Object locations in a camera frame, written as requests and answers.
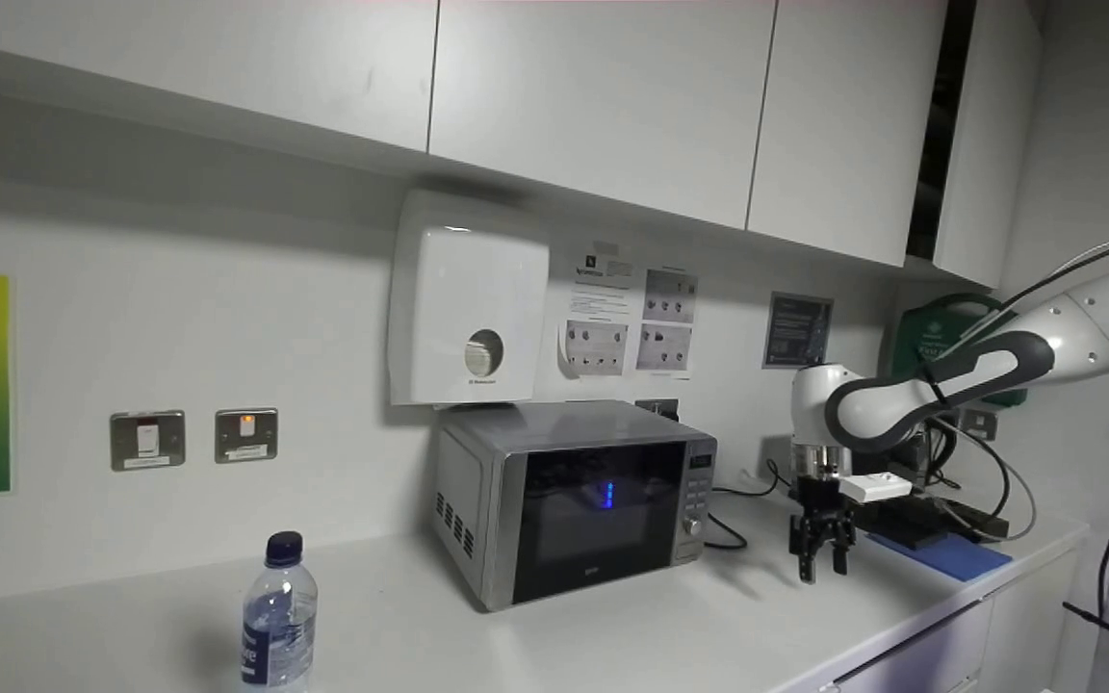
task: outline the wall-mounted box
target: wall-mounted box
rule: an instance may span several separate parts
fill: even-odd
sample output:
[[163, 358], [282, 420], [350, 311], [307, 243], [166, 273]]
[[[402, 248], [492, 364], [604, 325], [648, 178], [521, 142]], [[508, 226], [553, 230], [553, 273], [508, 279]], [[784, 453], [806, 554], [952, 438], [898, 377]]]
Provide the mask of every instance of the wall-mounted box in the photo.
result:
[[389, 400], [533, 400], [549, 248], [515, 208], [413, 191], [389, 294]]

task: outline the white cabinet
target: white cabinet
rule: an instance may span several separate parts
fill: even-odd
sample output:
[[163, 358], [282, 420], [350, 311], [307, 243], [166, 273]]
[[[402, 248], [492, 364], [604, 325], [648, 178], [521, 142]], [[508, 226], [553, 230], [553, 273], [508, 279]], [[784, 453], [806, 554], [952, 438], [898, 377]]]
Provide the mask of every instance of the white cabinet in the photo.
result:
[[916, 635], [879, 635], [783, 693], [1041, 693], [1064, 657], [1064, 601], [1077, 542], [1029, 566], [1015, 581], [978, 592]]
[[742, 226], [773, 0], [441, 0], [431, 154]]
[[783, 0], [750, 230], [905, 261], [942, 0]]
[[0, 0], [0, 54], [429, 146], [435, 0]]
[[933, 254], [933, 266], [978, 284], [1004, 273], [1037, 73], [1031, 8], [978, 0]]

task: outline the microwave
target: microwave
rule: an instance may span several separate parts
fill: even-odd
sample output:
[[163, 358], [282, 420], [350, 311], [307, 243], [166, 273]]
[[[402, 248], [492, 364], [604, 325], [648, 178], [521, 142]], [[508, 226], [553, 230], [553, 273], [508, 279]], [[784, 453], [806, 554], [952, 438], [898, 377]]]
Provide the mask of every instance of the microwave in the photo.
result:
[[484, 612], [692, 563], [716, 438], [621, 400], [448, 408], [431, 524]]

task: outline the light switch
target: light switch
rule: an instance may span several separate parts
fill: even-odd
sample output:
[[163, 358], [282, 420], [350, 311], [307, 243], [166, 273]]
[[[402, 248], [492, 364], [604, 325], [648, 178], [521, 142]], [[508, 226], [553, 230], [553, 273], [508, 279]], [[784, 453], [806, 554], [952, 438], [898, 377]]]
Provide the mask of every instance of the light switch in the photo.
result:
[[181, 413], [115, 413], [109, 420], [112, 471], [163, 471], [186, 463]]
[[276, 413], [275, 408], [226, 408], [216, 413], [216, 463], [267, 463], [276, 458]]

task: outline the kitchen counter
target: kitchen counter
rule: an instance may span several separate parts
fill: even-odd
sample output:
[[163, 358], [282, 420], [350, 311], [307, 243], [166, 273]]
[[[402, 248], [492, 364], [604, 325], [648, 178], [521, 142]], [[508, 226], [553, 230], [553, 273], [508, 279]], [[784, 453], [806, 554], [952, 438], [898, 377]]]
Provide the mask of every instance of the kitchen counter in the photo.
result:
[[[1064, 558], [1083, 524], [1042, 520], [1009, 566], [952, 581], [859, 540], [850, 578], [802, 584], [779, 499], [716, 499], [742, 554], [476, 612], [435, 540], [307, 551], [318, 578], [314, 693], [764, 693], [879, 653]], [[0, 693], [230, 693], [239, 601], [259, 563], [0, 601]]]

